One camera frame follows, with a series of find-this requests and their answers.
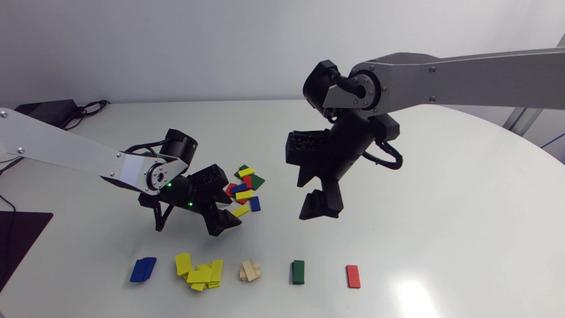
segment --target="white table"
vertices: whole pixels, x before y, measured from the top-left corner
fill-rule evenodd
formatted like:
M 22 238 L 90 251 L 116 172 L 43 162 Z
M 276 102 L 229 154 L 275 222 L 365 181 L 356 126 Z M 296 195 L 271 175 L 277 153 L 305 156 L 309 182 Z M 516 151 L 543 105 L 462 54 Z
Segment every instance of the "white table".
M 306 101 L 110 105 L 74 130 L 125 149 L 168 128 L 199 142 L 190 172 L 218 164 L 236 181 L 242 164 L 267 181 L 262 211 L 219 237 L 202 217 L 175 209 L 163 232 L 137 194 L 101 178 L 26 160 L 0 178 L 23 211 L 53 212 L 4 291 L 14 317 L 557 317 L 565 312 L 565 167 L 489 122 L 434 105 L 392 114 L 392 171 L 360 159 L 340 182 L 339 219 L 300 221 L 314 179 L 296 187 L 285 163 L 292 130 L 329 124 Z M 371 151 L 385 157 L 377 147 Z M 228 209 L 238 206 L 234 203 Z M 193 291 L 173 257 L 225 261 L 222 286 Z M 154 256 L 151 278 L 130 283 L 136 259 Z M 253 259 L 263 275 L 238 279 Z M 306 261 L 306 284 L 289 284 Z M 345 265 L 362 288 L 348 289 Z

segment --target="pile of blocks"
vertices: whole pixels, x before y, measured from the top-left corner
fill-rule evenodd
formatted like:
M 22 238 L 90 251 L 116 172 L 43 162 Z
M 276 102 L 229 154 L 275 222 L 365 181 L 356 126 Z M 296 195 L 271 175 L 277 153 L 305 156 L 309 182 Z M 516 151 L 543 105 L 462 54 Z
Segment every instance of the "pile of blocks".
M 129 281 L 134 283 L 148 280 L 149 277 L 151 277 L 151 273 L 153 272 L 156 262 L 157 258 L 155 257 L 144 257 L 137 260 L 133 267 L 132 276 L 129 278 Z
M 191 289 L 203 291 L 204 288 L 212 289 L 221 285 L 221 271 L 224 267 L 223 260 L 213 260 L 209 264 L 196 266 L 190 262 L 190 254 L 182 253 L 175 256 L 177 275 L 183 277 Z
M 241 263 L 242 267 L 240 269 L 240 279 L 242 281 L 253 281 L 259 277 L 261 277 L 261 267 L 259 264 L 255 263 L 252 260 L 246 260 Z
M 242 206 L 233 210 L 232 214 L 239 218 L 249 212 L 249 207 L 245 205 L 247 201 L 250 202 L 251 210 L 253 212 L 260 211 L 261 204 L 259 203 L 259 197 L 251 190 L 257 190 L 265 182 L 265 179 L 256 175 L 255 170 L 246 165 L 242 165 L 239 168 L 239 171 L 234 175 L 241 179 L 242 183 L 239 185 L 230 183 L 228 188 L 225 190 L 225 193 L 229 196 L 235 197 L 236 201 L 242 204 Z

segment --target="yellow block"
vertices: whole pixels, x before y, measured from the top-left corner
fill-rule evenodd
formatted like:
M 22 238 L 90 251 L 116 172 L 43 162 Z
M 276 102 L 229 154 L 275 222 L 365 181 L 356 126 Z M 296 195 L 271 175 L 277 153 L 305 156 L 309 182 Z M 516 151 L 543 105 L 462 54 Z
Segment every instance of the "yellow block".
M 201 267 L 199 270 L 191 270 L 188 272 L 186 282 L 189 284 L 194 283 L 208 283 L 212 277 L 212 270 L 208 267 Z
M 236 200 L 245 200 L 245 199 L 251 199 L 253 197 L 253 191 L 244 191 L 244 192 L 238 192 L 236 193 Z
M 208 283 L 208 289 L 212 289 L 212 288 L 216 288 L 216 287 L 220 287 L 221 283 L 217 282 L 217 283 Z
M 196 283 L 190 286 L 191 289 L 198 291 L 203 291 L 205 287 L 206 287 L 206 283 Z
M 221 281 L 221 270 L 224 267 L 223 260 L 213 260 L 210 264 L 210 269 L 212 270 L 212 276 L 210 278 L 211 282 L 220 282 Z
M 237 172 L 241 178 L 245 177 L 246 175 L 254 174 L 255 170 L 253 168 L 243 169 Z
M 175 256 L 175 262 L 177 264 L 177 275 L 178 276 L 185 276 L 193 270 L 192 265 L 190 264 L 190 254 L 182 253 Z
M 247 212 L 249 212 L 249 207 L 247 205 L 242 205 L 239 208 L 233 210 L 232 214 L 235 217 L 241 217 L 242 215 L 244 215 Z

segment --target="white wall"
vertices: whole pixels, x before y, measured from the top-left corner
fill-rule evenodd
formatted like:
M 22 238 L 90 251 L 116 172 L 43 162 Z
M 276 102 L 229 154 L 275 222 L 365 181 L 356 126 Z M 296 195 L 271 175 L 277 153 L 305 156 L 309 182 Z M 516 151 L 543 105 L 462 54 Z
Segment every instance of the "white wall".
M 564 12 L 562 0 L 3 0 L 0 105 L 302 98 L 327 58 L 347 73 L 397 51 L 555 47 Z

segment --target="stack of yellow blocks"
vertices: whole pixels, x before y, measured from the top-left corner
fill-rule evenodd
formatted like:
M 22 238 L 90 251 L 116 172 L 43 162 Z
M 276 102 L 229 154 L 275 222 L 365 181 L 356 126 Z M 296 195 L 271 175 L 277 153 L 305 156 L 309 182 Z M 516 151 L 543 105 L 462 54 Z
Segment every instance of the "stack of yellow blocks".
M 212 289 L 221 285 L 221 271 L 224 261 L 213 260 L 209 264 L 196 266 L 196 270 L 190 262 L 190 254 L 182 253 L 175 256 L 177 275 L 183 277 L 191 289 L 203 291 L 204 288 Z

